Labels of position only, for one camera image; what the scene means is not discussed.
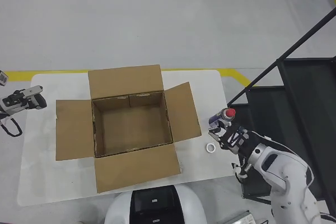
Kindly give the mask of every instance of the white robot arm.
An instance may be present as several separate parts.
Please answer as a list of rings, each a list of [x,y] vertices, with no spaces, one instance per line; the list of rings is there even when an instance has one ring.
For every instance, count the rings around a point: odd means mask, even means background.
[[[309,190],[312,182],[306,184],[309,166],[302,158],[260,143],[256,139],[262,136],[239,125],[224,122],[211,128],[209,134],[223,150],[244,156],[271,185],[270,199],[277,224],[321,223],[316,198]]]

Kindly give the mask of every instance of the floor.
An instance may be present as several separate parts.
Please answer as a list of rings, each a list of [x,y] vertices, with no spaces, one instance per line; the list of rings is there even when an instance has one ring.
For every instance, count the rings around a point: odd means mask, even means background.
[[[252,80],[333,8],[330,0],[0,1],[0,69],[97,69],[141,64],[162,68],[236,68]],[[336,55],[336,19],[293,57]],[[237,93],[222,78],[226,99]],[[272,71],[260,85],[281,83]],[[27,88],[10,82],[0,97]],[[26,113],[16,120],[25,124]],[[114,195],[40,206],[17,205],[23,138],[0,132],[0,221],[103,223]],[[251,210],[269,219],[270,206],[241,199],[234,177],[188,184],[209,223]]]

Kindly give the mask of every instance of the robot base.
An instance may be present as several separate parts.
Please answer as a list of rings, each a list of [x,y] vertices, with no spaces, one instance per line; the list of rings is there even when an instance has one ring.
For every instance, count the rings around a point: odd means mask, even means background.
[[[170,185],[124,192],[109,207],[105,224],[207,224],[198,196],[187,186]]]

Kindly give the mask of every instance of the roll of tape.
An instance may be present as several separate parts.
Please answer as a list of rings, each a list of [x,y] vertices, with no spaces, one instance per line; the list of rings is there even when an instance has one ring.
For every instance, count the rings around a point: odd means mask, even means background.
[[[207,152],[209,152],[209,153],[213,153],[213,152],[215,152],[215,149],[216,149],[216,147],[215,147],[215,144],[214,144],[214,143],[208,143],[208,144],[206,145],[206,150],[207,150]]]

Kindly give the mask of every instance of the cardboard box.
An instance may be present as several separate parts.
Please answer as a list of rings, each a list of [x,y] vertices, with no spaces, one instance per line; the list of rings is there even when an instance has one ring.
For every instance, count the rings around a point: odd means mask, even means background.
[[[180,174],[174,142],[201,136],[189,82],[159,65],[88,72],[91,100],[57,100],[56,160],[94,157],[97,192]]]

